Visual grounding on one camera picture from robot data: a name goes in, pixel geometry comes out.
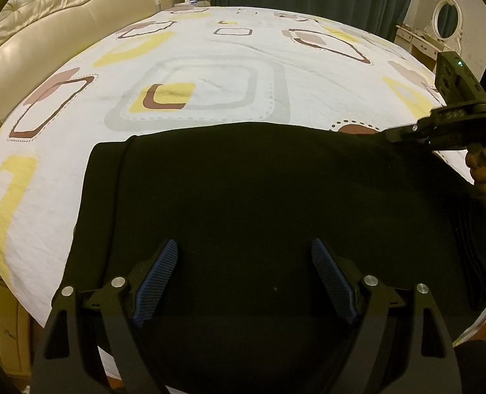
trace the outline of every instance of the blue gripper pad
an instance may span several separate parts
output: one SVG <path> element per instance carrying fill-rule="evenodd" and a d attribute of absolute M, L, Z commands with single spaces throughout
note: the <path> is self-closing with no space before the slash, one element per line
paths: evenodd
<path fill-rule="evenodd" d="M 135 295 L 135 311 L 132 315 L 132 322 L 135 326 L 150 320 L 154 315 L 155 308 L 161 299 L 166 284 L 174 271 L 177 263 L 177 243 L 169 240 L 157 260 L 150 268 L 145 279 L 137 289 Z"/>
<path fill-rule="evenodd" d="M 312 242 L 311 251 L 312 262 L 337 314 L 352 324 L 359 315 L 352 287 L 319 238 Z"/>

